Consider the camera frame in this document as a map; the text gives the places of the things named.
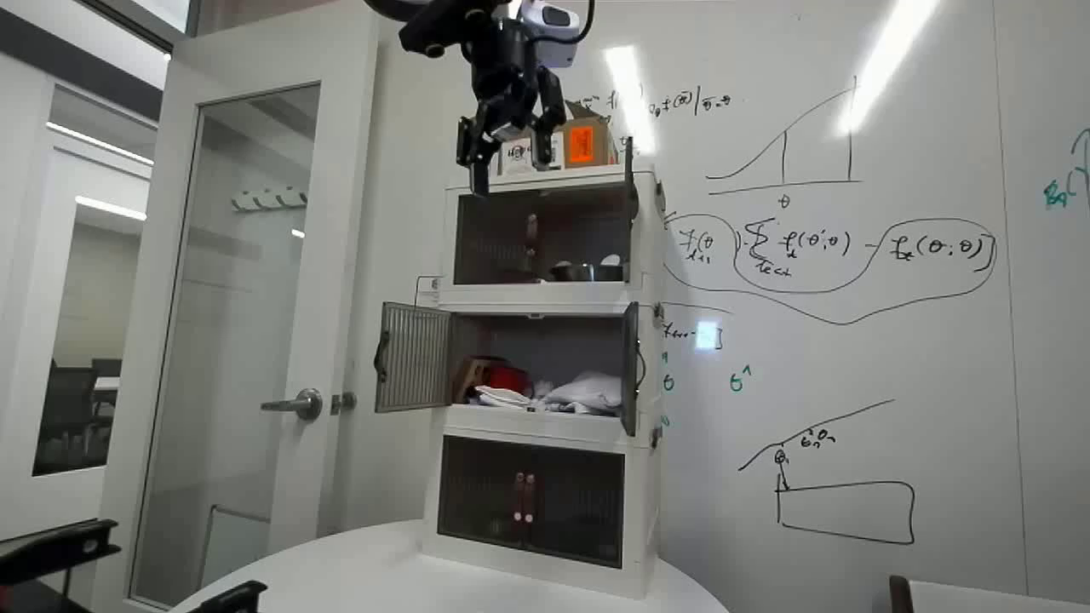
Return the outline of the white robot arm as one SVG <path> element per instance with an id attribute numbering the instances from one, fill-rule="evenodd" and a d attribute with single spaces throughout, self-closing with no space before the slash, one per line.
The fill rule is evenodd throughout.
<path id="1" fill-rule="evenodd" d="M 486 196 L 492 158 L 519 132 L 533 132 L 533 167 L 554 159 L 553 132 L 567 122 L 559 70 L 594 30 L 595 0 L 586 11 L 553 0 L 365 0 L 401 26 L 404 52 L 438 60 L 459 48 L 469 66 L 476 113 L 455 122 L 455 164 L 469 172 L 469 191 Z"/>

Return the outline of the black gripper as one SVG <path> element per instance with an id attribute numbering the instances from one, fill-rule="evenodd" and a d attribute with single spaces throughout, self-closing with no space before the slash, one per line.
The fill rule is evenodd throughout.
<path id="1" fill-rule="evenodd" d="M 486 26 L 459 46 L 469 62 L 469 89 L 476 117 L 455 122 L 455 164 L 469 172 L 469 191 L 492 191 L 492 158 L 497 148 L 486 138 L 508 128 L 534 131 L 534 167 L 554 159 L 553 138 L 567 122 L 561 85 L 538 60 L 538 38 L 525 26 Z"/>

